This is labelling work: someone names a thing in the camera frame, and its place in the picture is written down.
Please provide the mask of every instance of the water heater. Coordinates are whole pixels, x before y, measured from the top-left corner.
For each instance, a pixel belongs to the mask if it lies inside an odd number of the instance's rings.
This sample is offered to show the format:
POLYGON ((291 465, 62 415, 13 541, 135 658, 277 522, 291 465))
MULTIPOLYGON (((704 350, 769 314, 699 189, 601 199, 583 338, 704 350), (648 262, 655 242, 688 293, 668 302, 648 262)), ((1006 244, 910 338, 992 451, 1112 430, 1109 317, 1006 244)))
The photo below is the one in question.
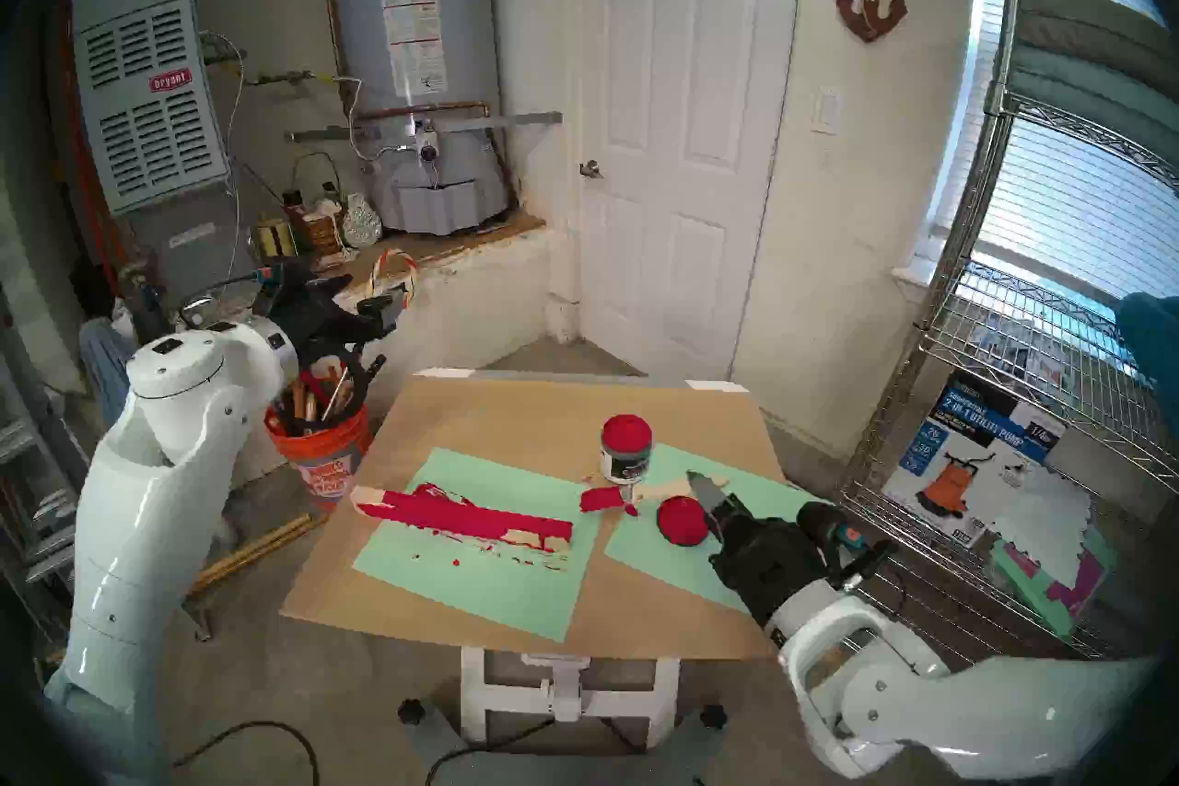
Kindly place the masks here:
POLYGON ((371 194, 386 227, 449 235, 501 212, 508 191, 488 136, 447 131, 477 117, 474 105, 499 113, 492 0, 335 5, 344 71, 363 80, 357 144, 367 154, 402 150, 371 167, 371 194))

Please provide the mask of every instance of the light switch plate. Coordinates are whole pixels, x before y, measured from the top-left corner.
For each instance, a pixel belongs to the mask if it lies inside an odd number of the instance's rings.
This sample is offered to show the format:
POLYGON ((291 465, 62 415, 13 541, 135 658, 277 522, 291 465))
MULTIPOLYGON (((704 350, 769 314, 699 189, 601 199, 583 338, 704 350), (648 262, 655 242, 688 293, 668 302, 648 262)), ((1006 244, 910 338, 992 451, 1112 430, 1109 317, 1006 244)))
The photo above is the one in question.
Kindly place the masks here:
POLYGON ((811 132, 837 136, 843 113, 843 95, 837 88, 819 88, 811 112, 811 132))

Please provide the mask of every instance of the black knob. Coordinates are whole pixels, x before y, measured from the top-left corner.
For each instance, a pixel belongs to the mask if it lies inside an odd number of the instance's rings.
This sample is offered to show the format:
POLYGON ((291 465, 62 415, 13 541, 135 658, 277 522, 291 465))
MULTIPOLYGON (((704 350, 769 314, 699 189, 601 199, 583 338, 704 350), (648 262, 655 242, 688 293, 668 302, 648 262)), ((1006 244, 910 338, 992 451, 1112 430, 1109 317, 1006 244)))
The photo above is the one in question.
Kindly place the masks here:
POLYGON ((397 707, 397 719, 406 726, 416 726, 426 719, 426 707, 420 700, 403 700, 397 707))
POLYGON ((710 704, 700 711, 700 722, 704 724, 704 728, 719 732, 729 722, 729 714, 719 704, 710 704))

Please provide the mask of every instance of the white door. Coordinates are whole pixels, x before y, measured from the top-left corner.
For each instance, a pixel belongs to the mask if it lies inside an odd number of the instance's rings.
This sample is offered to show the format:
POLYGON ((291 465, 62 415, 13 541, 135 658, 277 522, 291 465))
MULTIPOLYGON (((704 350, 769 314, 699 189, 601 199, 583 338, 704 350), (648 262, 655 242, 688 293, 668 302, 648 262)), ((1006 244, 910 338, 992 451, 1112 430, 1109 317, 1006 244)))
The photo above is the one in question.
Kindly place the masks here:
POLYGON ((582 332, 648 374, 729 372, 793 15, 795 0, 582 0, 581 160, 601 174, 581 179, 582 332))

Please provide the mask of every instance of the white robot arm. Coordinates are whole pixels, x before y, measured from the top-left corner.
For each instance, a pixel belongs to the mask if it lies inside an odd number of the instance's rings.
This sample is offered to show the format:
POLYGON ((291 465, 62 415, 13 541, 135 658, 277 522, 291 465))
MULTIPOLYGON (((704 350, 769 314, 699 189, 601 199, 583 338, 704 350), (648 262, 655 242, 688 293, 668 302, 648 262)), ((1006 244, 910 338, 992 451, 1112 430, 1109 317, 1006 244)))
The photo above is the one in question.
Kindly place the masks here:
POLYGON ((993 656, 951 674, 917 634, 848 595, 891 550, 847 567, 836 530, 845 520, 812 502, 796 523, 757 520, 735 496, 690 473, 722 541, 711 561, 779 648, 806 737, 848 778, 924 745, 967 779, 1019 779, 1069 770, 1119 719, 1153 660, 1069 662, 993 656), (817 686, 808 673, 850 634, 875 638, 817 686))
POLYGON ((391 332, 403 302, 374 298, 351 315, 331 302, 338 282, 315 280, 298 264, 263 278, 245 323, 136 352, 131 392, 78 503, 70 641, 45 693, 97 766, 137 781, 166 773, 154 708, 164 632, 205 563, 251 425, 301 361, 332 350, 351 359, 344 343, 391 332))

